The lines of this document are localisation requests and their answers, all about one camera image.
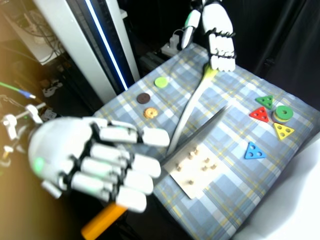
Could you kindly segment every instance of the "orange knife handle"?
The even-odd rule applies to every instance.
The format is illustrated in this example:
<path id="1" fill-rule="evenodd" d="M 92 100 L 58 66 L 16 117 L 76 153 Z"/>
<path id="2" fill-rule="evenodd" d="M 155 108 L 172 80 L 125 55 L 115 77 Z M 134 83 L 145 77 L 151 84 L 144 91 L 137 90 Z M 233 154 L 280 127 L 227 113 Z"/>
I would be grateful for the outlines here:
<path id="1" fill-rule="evenodd" d="M 110 203 L 87 225 L 81 229 L 81 234 L 86 240 L 94 240 L 99 237 L 111 224 L 113 224 L 127 208 Z"/>

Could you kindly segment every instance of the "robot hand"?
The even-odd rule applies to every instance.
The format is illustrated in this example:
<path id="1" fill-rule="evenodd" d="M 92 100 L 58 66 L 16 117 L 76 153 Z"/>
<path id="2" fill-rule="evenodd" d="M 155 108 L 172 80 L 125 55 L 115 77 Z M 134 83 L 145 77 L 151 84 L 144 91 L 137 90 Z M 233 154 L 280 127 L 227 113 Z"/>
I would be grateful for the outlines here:
<path id="1" fill-rule="evenodd" d="M 62 117 L 41 125 L 32 135 L 28 157 L 42 186 L 54 197 L 77 190 L 134 212 L 143 212 L 146 195 L 159 177 L 159 162 L 114 146 L 114 142 L 166 147 L 168 133 L 101 118 Z"/>
<path id="2" fill-rule="evenodd" d="M 208 37 L 207 50 L 212 69 L 234 71 L 236 54 L 232 37 L 235 33 L 230 18 L 220 2 L 222 0 L 191 0 L 193 10 L 185 22 L 181 47 L 184 49 L 190 44 L 202 17 L 204 32 Z"/>

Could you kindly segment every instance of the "blue light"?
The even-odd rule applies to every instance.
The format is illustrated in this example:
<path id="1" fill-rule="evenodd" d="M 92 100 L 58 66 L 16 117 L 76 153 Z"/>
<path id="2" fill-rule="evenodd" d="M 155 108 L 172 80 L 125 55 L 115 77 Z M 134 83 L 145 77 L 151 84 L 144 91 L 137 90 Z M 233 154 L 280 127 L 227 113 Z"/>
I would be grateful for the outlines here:
<path id="1" fill-rule="evenodd" d="M 99 31 L 99 34 L 100 34 L 100 36 L 101 36 L 101 38 L 102 38 L 102 41 L 103 41 L 104 45 L 105 45 L 105 48 L 106 48 L 106 50 L 108 51 L 108 53 L 109 53 L 109 55 L 110 55 L 110 58 L 111 58 L 111 60 L 112 60 L 112 62 L 113 62 L 113 65 L 114 65 L 114 67 L 115 67 L 116 72 L 117 72 L 118 75 L 119 75 L 119 78 L 120 78 L 120 80 L 121 80 L 121 83 L 122 83 L 124 89 L 127 91 L 127 90 L 128 90 L 127 84 L 126 84 L 126 82 L 125 82 L 125 80 L 124 80 L 124 77 L 123 77 L 122 74 L 121 74 L 121 71 L 120 71 L 119 66 L 118 66 L 118 64 L 117 64 L 117 62 L 116 62 L 115 56 L 114 56 L 114 54 L 113 54 L 112 51 L 111 51 L 111 48 L 110 48 L 110 46 L 109 46 L 109 43 L 108 43 L 107 38 L 106 38 L 106 36 L 105 36 L 105 33 L 104 33 L 104 31 L 102 30 L 102 27 L 101 27 L 101 25 L 100 25 L 100 22 L 99 22 L 99 20 L 98 20 L 98 18 L 97 18 L 96 12 L 95 12 L 95 10 L 94 10 L 94 8 L 93 8 L 90 0 L 85 0 L 85 3 L 86 3 L 86 5 L 87 5 L 87 7 L 88 7 L 88 9 L 89 9 L 89 11 L 90 11 L 90 13 L 91 13 L 91 16 L 92 16 L 92 18 L 93 18 L 93 21 L 94 21 L 94 23 L 95 23 L 95 25 L 96 25 L 96 27 L 97 27 L 97 29 L 98 29 L 98 31 Z"/>

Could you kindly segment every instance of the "checkered fabric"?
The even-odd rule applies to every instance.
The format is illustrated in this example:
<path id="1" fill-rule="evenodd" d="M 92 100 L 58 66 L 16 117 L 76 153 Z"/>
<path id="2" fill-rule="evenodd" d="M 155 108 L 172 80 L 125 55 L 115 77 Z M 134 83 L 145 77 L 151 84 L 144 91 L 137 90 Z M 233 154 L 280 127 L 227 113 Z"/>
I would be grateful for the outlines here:
<path id="1" fill-rule="evenodd" d="M 198 86 L 203 66 L 208 61 L 204 48 L 191 44 L 142 80 L 117 96 L 95 116 L 145 126 L 163 128 L 172 136 L 188 99 Z M 167 77 L 169 84 L 157 88 L 154 81 Z M 140 93 L 151 96 L 139 104 Z M 261 107 L 257 97 L 273 95 L 275 106 L 290 106 L 293 119 L 287 126 L 295 132 L 279 141 L 273 122 L 249 117 Z M 195 199 L 189 199 L 168 175 L 154 189 L 154 194 L 194 239 L 229 239 L 284 170 L 302 143 L 319 131 L 320 112 L 299 98 L 283 91 L 252 73 L 238 67 L 234 72 L 219 72 L 204 92 L 187 122 L 180 143 L 200 128 L 229 99 L 236 103 L 205 140 L 211 151 L 227 165 L 228 171 L 218 176 Z M 144 110 L 154 107 L 158 116 L 144 118 Z M 244 159 L 252 141 L 267 155 L 264 159 Z M 147 154 L 163 161 L 165 148 L 125 146 L 130 151 Z"/>

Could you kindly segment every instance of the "triangular toy piece with holes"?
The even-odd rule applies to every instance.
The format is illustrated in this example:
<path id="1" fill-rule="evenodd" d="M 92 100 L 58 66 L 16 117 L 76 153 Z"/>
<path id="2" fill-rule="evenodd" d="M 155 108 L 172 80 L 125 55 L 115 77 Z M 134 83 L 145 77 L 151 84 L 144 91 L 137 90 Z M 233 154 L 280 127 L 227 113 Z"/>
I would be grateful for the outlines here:
<path id="1" fill-rule="evenodd" d="M 280 140 L 285 139 L 295 131 L 293 128 L 281 125 L 279 123 L 274 123 L 273 126 Z"/>
<path id="2" fill-rule="evenodd" d="M 273 102 L 273 96 L 262 96 L 262 97 L 257 97 L 255 100 L 260 103 L 262 106 L 265 106 L 267 109 L 271 110 L 272 109 L 272 102 Z"/>
<path id="3" fill-rule="evenodd" d="M 260 121 L 269 122 L 268 114 L 265 109 L 265 107 L 259 107 L 257 110 L 253 111 L 252 113 L 249 114 L 250 117 L 258 119 Z"/>
<path id="4" fill-rule="evenodd" d="M 267 155 L 261 151 L 252 141 L 249 142 L 248 148 L 244 155 L 245 159 L 264 159 Z"/>

